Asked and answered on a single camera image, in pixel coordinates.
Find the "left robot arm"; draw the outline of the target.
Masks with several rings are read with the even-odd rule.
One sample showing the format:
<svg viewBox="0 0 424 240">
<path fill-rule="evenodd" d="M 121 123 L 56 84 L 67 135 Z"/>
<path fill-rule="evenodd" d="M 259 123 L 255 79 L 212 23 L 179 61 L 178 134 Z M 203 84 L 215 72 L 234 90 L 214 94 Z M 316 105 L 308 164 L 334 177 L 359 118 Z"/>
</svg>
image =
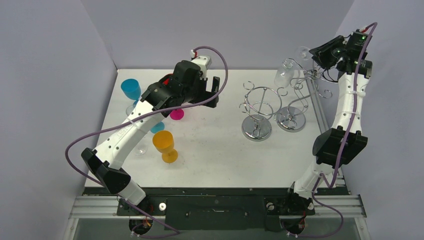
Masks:
<svg viewBox="0 0 424 240">
<path fill-rule="evenodd" d="M 129 208 L 136 215 L 143 215 L 149 210 L 149 201 L 147 194 L 122 168 L 124 161 L 151 128 L 170 114 L 169 111 L 153 114 L 153 111 L 179 107 L 185 103 L 216 107 L 217 99 L 205 102 L 218 92 L 220 84 L 220 79 L 214 77 L 212 90 L 206 90 L 207 70 L 211 62 L 207 56 L 178 62 L 173 73 L 165 75 L 143 91 L 141 99 L 124 120 L 125 127 L 94 149 L 86 148 L 81 153 L 90 172 L 109 193 L 120 195 L 130 202 Z"/>
</svg>

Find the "clear wine glass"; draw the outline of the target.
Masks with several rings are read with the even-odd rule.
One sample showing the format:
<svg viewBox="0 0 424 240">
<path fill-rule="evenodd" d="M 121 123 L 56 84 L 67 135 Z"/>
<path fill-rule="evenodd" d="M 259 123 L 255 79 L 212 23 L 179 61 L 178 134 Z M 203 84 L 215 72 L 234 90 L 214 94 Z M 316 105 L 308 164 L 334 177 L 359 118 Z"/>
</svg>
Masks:
<svg viewBox="0 0 424 240">
<path fill-rule="evenodd" d="M 133 112 L 133 110 L 135 109 L 135 105 L 134 104 L 132 104 L 132 105 L 130 105 L 130 106 L 128 106 L 127 108 L 126 108 L 126 110 L 125 110 L 125 114 L 127 115 L 127 116 L 129 116 L 132 112 Z"/>
</svg>

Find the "pink wine glass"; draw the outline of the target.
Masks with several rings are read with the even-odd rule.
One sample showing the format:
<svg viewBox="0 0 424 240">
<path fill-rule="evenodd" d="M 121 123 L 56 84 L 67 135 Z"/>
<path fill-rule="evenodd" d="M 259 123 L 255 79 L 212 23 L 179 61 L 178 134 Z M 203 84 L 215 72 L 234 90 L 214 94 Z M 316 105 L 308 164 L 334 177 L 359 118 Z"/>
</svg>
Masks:
<svg viewBox="0 0 424 240">
<path fill-rule="evenodd" d="M 172 120 L 178 121 L 181 120 L 185 115 L 185 112 L 183 109 L 175 109 L 170 113 L 170 118 Z"/>
</svg>

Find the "blue wine glass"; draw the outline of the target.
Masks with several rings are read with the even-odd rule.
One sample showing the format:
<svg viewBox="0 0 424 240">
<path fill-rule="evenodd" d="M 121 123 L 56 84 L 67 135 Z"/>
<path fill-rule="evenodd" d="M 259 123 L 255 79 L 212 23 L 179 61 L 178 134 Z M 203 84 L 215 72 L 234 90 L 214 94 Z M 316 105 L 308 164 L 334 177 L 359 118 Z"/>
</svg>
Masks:
<svg viewBox="0 0 424 240">
<path fill-rule="evenodd" d="M 121 83 L 120 88 L 127 98 L 133 100 L 132 106 L 135 107 L 142 95 L 142 89 L 138 80 L 128 78 Z"/>
<path fill-rule="evenodd" d="M 157 132 L 160 132 L 160 131 L 163 131 L 165 129 L 165 124 L 162 122 L 162 121 L 160 121 L 159 123 L 157 123 L 155 126 L 153 126 L 151 129 L 150 129 L 150 131 L 153 133 L 153 134 L 156 134 Z"/>
</svg>

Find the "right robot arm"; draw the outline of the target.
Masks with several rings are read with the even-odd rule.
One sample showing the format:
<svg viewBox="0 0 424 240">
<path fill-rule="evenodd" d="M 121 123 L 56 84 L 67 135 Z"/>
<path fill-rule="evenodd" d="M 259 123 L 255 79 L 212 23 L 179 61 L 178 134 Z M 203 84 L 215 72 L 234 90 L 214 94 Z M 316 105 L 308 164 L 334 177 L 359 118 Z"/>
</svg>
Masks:
<svg viewBox="0 0 424 240">
<path fill-rule="evenodd" d="M 366 60 L 366 47 L 371 38 L 364 29 L 357 29 L 348 37 L 339 35 L 309 50 L 319 67 L 338 70 L 338 103 L 331 128 L 314 141 L 315 160 L 282 199 L 282 207 L 289 214 L 312 211 L 312 195 L 317 187 L 329 176 L 336 178 L 339 168 L 349 164 L 368 143 L 361 126 L 361 111 L 373 67 L 373 63 Z"/>
</svg>

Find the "tall chrome glass rack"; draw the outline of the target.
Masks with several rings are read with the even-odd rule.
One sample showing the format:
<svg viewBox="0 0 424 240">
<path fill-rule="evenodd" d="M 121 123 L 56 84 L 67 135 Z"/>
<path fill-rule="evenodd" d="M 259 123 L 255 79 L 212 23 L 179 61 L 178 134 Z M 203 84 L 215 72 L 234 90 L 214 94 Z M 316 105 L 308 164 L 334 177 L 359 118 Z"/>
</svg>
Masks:
<svg viewBox="0 0 424 240">
<path fill-rule="evenodd" d="M 301 131 L 306 125 L 305 112 L 309 108 L 308 98 L 318 95 L 324 99 L 329 99 L 333 93 L 325 89 L 320 91 L 317 80 L 323 80 L 324 72 L 321 67 L 313 61 L 307 61 L 311 65 L 301 64 L 293 58 L 294 61 L 294 77 L 290 81 L 289 86 L 285 90 L 292 90 L 296 98 L 290 101 L 287 106 L 282 107 L 276 115 L 274 120 L 277 125 L 284 131 L 295 133 Z"/>
</svg>

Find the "red wine glass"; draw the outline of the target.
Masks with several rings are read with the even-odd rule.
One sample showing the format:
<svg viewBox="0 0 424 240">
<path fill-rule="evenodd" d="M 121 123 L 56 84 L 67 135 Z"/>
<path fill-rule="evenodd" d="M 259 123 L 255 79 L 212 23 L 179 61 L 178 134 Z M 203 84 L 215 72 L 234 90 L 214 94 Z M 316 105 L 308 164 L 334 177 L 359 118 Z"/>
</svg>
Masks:
<svg viewBox="0 0 424 240">
<path fill-rule="evenodd" d="M 169 81 L 170 81 L 170 78 L 168 77 L 166 80 L 163 81 L 163 84 L 164 85 L 168 85 L 169 84 Z"/>
</svg>

